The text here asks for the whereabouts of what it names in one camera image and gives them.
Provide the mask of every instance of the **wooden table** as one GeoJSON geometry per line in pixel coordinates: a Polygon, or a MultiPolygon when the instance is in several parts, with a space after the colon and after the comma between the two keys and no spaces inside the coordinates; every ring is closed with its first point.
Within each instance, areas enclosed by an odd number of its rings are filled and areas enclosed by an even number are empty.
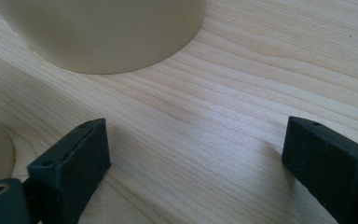
{"type": "Polygon", "coordinates": [[[358,0],[210,0],[184,49],[112,76],[49,65],[0,17],[14,177],[107,119],[113,166],[80,223],[336,223],[282,166],[288,116],[358,142],[358,0]]]}

